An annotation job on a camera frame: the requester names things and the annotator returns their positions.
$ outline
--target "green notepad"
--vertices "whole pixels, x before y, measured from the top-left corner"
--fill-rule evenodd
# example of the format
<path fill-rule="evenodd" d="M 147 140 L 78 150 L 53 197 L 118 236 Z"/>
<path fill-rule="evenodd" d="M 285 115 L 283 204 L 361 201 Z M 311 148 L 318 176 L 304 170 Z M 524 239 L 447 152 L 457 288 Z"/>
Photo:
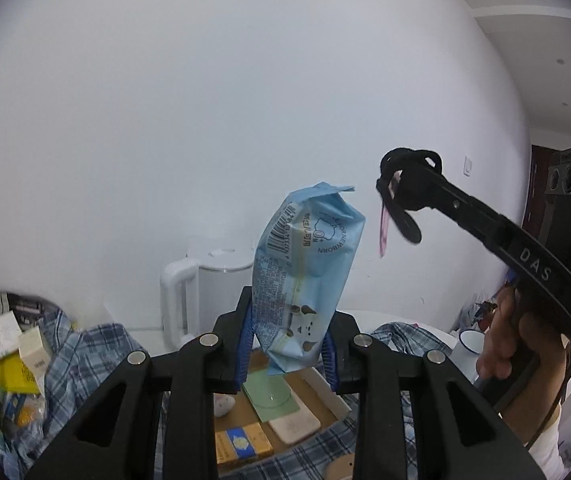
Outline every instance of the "green notepad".
<path fill-rule="evenodd" d="M 269 376 L 266 372 L 267 369 L 252 372 L 243 383 L 243 391 L 261 422 L 297 412 L 299 405 L 284 377 Z"/>

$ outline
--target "plastic bag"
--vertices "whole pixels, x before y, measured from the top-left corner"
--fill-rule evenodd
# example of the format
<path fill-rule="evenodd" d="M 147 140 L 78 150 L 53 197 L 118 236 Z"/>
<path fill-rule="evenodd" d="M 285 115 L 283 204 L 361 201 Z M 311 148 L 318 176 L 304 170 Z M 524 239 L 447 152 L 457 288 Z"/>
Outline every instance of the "plastic bag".
<path fill-rule="evenodd" d="M 288 195 L 261 235 L 252 274 L 252 324 L 268 374 L 317 363 L 365 217 L 322 182 Z"/>

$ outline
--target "barcode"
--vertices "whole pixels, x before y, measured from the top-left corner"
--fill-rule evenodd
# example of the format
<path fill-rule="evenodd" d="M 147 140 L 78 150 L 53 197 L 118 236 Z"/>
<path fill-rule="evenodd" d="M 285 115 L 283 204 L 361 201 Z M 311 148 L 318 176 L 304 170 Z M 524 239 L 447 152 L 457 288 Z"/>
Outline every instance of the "barcode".
<path fill-rule="evenodd" d="M 268 235 L 268 248 L 283 254 L 290 252 L 290 222 L 295 214 L 293 205 L 286 206 Z"/>

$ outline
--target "brown door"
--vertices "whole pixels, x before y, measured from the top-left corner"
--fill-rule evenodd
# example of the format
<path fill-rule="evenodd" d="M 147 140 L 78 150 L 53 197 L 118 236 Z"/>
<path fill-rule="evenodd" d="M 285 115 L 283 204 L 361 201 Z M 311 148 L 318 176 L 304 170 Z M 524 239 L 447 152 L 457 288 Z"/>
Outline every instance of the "brown door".
<path fill-rule="evenodd" d="M 550 157 L 556 151 L 542 146 L 532 146 L 530 187 L 523 217 L 523 228 L 535 238 L 539 237 L 545 213 L 545 187 L 548 181 Z"/>

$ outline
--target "blue label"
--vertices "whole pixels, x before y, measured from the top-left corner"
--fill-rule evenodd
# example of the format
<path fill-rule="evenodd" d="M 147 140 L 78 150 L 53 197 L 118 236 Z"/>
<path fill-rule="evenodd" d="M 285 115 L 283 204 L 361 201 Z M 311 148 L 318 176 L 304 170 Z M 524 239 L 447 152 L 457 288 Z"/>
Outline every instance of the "blue label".
<path fill-rule="evenodd" d="M 233 428 L 232 430 L 227 430 L 226 433 L 238 458 L 245 459 L 256 456 L 254 448 L 242 428 Z"/>

